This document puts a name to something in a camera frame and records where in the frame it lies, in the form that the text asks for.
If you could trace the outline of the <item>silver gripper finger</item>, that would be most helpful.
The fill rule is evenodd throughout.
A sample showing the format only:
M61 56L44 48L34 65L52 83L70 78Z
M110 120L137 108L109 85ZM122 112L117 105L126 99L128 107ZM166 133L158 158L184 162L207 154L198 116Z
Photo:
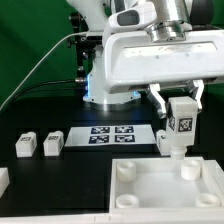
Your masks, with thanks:
M202 80L190 80L187 84L189 92L192 94L192 98L196 101L198 106L198 112L202 111L201 97L204 91L204 82Z
M160 119L164 119L167 115L166 102L159 94L160 85L150 84L147 87L146 95L149 101L156 107Z

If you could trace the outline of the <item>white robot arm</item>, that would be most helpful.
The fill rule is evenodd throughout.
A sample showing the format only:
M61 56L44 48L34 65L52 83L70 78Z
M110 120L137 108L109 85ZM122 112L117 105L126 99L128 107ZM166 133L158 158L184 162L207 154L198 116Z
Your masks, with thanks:
M224 83L224 30L193 29L193 0L66 0L102 38L90 98L99 105L133 101L145 91L160 117L162 89Z

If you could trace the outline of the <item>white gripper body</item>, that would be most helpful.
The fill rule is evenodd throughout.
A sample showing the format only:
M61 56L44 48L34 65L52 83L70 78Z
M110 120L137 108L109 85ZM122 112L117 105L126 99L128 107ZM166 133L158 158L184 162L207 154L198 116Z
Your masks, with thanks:
M192 31L184 41L153 42L144 31L117 33L106 41L103 88L109 93L224 79L224 30Z

